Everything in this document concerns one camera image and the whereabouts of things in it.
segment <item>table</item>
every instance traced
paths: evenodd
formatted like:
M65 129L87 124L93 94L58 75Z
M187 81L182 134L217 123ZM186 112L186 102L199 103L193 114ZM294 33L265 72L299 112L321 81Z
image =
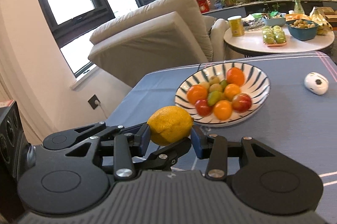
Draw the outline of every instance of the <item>table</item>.
M329 223L336 223L336 65L321 52L268 55L235 61L253 64L262 69L271 81L270 95L264 106L250 119L233 127L202 130L206 134L225 136L229 141L251 136L313 169L321 175L325 184L317 212ZM159 108L174 105L176 89L186 78L210 65L165 69L144 76L107 119L107 125L122 124L127 127L146 122ZM317 96L304 87L304 77L310 72L318 72L328 78L330 87L325 95ZM157 148L157 145L151 143L145 158ZM205 172L207 162L207 159L197 159L191 148L179 159L173 170L199 169ZM237 160L230 158L229 173L233 174L238 169Z
M317 35L312 40L300 41L290 35L286 26L283 27L283 30L286 35L287 44L280 47L267 47L262 42L262 30L246 31L244 36L233 37L231 30L228 29L225 33L224 40L232 50L238 53L246 56L264 56L269 54L319 50L325 52L324 50L328 49L335 39L334 33L330 31L328 35Z

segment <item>power cord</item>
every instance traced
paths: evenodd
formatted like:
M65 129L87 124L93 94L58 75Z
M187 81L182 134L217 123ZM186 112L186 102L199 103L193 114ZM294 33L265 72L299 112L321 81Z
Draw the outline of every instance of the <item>power cord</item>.
M102 109L102 112L103 112L105 118L107 119L107 114L105 113L103 107L101 106L101 102L99 100L95 100L95 105L99 106Z

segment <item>can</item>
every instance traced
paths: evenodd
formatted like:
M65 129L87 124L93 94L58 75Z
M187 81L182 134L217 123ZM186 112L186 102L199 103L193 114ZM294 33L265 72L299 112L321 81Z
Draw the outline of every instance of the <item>can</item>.
M232 31L233 37L240 37L245 35L245 30L242 23L242 16L229 17L227 20L230 23L230 29Z

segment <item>sofa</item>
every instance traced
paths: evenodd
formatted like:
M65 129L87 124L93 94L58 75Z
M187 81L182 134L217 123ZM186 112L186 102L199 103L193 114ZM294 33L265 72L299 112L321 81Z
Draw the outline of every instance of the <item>sofa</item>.
M228 28L196 0L157 0L95 29L88 59L134 87L157 70L224 60Z

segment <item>glass vase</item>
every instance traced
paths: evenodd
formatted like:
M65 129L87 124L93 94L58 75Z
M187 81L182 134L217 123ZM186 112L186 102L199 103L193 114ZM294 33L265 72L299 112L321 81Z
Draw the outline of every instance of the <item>glass vase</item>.
M294 12L296 14L304 14L304 9L302 7L301 0L295 0Z

